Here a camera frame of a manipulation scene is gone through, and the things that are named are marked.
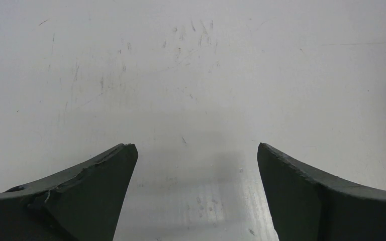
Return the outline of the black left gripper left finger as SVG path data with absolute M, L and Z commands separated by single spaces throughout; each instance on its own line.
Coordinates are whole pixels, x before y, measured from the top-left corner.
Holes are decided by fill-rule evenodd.
M 118 144 L 0 192 L 0 240 L 112 240 L 137 160 L 134 144 Z

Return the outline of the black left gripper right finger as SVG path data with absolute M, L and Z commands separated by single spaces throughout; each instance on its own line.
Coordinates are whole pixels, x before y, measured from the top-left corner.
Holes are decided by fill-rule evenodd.
M 261 143 L 257 162 L 280 240 L 386 240 L 386 191 L 357 184 Z

